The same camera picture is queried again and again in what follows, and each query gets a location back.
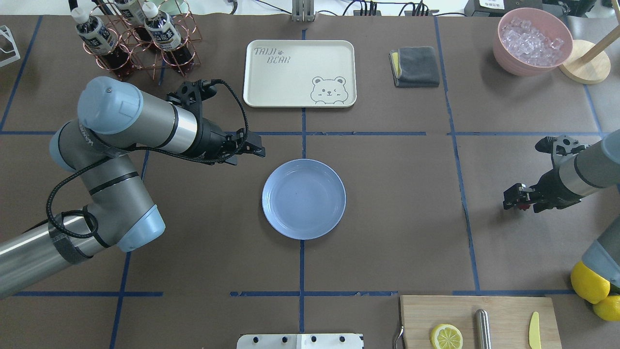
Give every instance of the blue plate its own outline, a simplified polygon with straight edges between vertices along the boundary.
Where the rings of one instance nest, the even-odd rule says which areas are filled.
[[[299,159],[278,167],[263,188],[263,212],[282,235],[309,240],[327,234],[345,212],[342,180],[329,166]]]

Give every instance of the wooden cutting board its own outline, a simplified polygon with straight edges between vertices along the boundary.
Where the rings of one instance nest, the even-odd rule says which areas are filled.
[[[476,310],[489,313],[492,348],[529,349],[529,320],[540,316],[542,349],[561,349],[556,313],[547,297],[401,296],[405,347],[432,349],[430,332],[439,324],[456,326],[463,349],[478,348]]]

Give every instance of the gray table surface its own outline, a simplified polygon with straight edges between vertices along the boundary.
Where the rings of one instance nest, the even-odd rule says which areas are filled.
[[[585,87],[559,70],[532,78],[504,72],[492,56],[498,19],[284,15],[198,16],[201,66],[189,80],[221,78],[240,94],[255,39],[348,40],[357,102],[346,109],[254,109],[266,158],[202,166],[131,154],[166,221],[163,236],[129,254],[109,248],[0,301],[2,348],[234,348],[244,333],[363,333],[386,348],[400,294],[547,296],[563,348],[615,348],[620,324],[604,322],[574,294],[569,273],[618,214],[617,188],[577,206],[534,214],[502,209],[503,191],[534,184],[551,167],[534,150],[543,136],[597,142],[620,127],[618,43],[611,76]],[[44,217],[67,177],[50,159],[53,133],[76,117],[80,91],[104,75],[81,48],[69,17],[0,16],[22,59],[1,68],[0,242]],[[598,40],[611,20],[573,20],[575,38]],[[432,46],[439,88],[396,89],[390,50]],[[183,80],[143,73],[129,80],[164,97]],[[224,130],[241,118],[225,91],[205,102]],[[347,210],[324,237],[280,235],[260,206],[280,164],[331,166]],[[81,183],[55,211],[89,202]]]

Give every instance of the yellow knife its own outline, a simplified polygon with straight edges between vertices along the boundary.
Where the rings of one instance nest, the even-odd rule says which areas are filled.
[[[532,319],[529,321],[529,346],[532,349],[541,349],[541,328],[538,312],[534,312]]]

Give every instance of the lemon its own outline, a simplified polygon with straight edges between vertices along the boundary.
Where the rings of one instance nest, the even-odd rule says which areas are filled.
[[[609,295],[609,281],[579,261],[570,274],[570,283],[577,295],[586,301],[596,304]]]
[[[461,331],[449,324],[435,326],[430,333],[430,342],[435,349],[461,349],[463,336]]]
[[[592,309],[605,321],[620,321],[620,296],[608,296],[593,305]]]

